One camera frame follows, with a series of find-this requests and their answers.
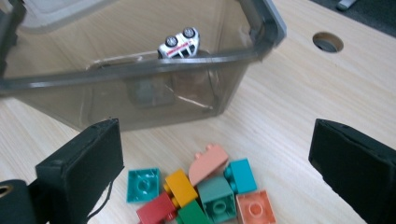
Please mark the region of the transparent grey storage box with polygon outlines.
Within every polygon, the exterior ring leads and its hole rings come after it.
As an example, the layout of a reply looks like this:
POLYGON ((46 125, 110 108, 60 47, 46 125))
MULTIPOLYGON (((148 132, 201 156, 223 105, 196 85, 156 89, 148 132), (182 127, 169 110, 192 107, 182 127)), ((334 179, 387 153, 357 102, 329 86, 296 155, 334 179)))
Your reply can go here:
POLYGON ((76 129, 206 119, 285 35, 273 0, 0 0, 0 98, 76 129), (197 54, 160 59, 186 27, 200 34, 197 54))

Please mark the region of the white metal desk frame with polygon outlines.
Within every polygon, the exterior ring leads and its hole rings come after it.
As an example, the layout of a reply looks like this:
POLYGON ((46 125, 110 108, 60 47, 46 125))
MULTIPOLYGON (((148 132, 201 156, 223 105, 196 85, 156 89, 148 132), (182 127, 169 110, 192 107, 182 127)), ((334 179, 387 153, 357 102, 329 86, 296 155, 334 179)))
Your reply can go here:
POLYGON ((341 11, 348 10, 351 6, 353 6, 358 0, 340 0, 336 8, 341 11))

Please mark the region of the teal building block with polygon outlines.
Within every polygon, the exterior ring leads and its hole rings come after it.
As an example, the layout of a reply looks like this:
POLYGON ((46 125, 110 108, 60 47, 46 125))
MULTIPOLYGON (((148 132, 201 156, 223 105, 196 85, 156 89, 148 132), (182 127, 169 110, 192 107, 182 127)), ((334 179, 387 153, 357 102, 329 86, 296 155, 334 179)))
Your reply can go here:
POLYGON ((130 170, 126 202, 145 203, 160 194, 161 172, 158 168, 130 170))

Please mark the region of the blue building block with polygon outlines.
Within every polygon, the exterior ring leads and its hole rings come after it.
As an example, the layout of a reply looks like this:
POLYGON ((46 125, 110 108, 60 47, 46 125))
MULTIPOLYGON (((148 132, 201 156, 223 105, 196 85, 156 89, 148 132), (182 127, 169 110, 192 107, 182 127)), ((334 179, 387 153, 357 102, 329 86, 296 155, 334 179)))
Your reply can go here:
POLYGON ((230 162, 223 175, 235 194, 244 194, 257 189, 248 159, 230 162))

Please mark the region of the pink arched building block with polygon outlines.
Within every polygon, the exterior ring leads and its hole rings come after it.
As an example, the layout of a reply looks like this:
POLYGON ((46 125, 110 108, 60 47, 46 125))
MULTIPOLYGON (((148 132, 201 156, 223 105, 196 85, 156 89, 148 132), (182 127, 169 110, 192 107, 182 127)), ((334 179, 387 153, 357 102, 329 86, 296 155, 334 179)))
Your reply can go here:
POLYGON ((210 175, 218 172, 228 162, 229 156, 224 148, 217 144, 209 144, 205 152, 195 154, 194 162, 191 164, 188 177, 193 186, 196 186, 210 175))

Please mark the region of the sage green building block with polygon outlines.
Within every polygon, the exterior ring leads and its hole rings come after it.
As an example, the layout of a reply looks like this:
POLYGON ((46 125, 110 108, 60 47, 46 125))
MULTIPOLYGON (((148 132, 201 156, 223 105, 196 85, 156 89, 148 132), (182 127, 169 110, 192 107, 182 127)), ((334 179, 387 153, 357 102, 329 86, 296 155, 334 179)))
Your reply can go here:
POLYGON ((223 176, 215 176, 197 185, 204 212, 213 223, 236 217, 234 194, 223 176))

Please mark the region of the coral orange building block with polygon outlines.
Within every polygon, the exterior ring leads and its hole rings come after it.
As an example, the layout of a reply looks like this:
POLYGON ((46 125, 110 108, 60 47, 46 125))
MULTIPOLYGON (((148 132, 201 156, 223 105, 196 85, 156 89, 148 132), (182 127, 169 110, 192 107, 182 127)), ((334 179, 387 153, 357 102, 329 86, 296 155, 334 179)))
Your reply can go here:
POLYGON ((238 224, 276 224, 266 190, 236 196, 238 224))

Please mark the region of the red building block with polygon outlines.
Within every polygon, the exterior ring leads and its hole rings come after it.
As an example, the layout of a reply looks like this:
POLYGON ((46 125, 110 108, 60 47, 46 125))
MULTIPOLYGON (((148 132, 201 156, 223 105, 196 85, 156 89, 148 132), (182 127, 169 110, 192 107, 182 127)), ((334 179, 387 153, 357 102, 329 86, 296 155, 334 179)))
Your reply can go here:
POLYGON ((136 213, 139 217, 139 224, 163 224, 165 221, 172 221, 176 218, 177 209, 169 195, 164 192, 143 205, 136 213))

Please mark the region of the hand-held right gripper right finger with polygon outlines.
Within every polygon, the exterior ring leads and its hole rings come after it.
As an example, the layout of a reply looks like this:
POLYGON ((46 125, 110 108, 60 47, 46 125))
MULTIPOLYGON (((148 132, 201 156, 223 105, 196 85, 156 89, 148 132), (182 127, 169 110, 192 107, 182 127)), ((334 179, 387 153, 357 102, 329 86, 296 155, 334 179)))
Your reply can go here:
POLYGON ((315 122, 309 162, 367 224, 396 224, 396 150, 342 123, 315 122))

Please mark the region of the yellow building block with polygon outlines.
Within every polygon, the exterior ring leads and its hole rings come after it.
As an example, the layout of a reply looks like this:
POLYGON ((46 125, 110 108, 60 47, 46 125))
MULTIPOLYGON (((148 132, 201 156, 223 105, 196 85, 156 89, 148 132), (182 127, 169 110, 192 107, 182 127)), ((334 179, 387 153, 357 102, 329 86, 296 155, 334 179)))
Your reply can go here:
POLYGON ((164 180, 163 188, 175 208, 183 208, 198 197, 194 186, 181 169, 168 175, 164 180))

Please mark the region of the white toy car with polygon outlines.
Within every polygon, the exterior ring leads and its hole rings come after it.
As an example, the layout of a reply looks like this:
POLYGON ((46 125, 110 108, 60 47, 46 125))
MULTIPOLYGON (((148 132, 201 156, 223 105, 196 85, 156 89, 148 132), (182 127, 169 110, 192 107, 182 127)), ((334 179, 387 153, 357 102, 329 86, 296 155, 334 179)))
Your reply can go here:
POLYGON ((186 27, 181 33, 169 35, 158 47, 160 59, 184 59, 197 54, 200 34, 194 27, 186 27))

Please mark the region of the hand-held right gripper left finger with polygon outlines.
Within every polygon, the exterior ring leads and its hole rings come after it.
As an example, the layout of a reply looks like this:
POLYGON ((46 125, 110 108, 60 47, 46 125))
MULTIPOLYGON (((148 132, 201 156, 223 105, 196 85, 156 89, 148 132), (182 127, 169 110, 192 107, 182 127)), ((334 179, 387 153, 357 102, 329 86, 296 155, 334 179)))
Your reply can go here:
POLYGON ((38 185, 49 195, 49 223, 85 224, 122 169, 117 119, 93 124, 52 153, 35 167, 38 185))

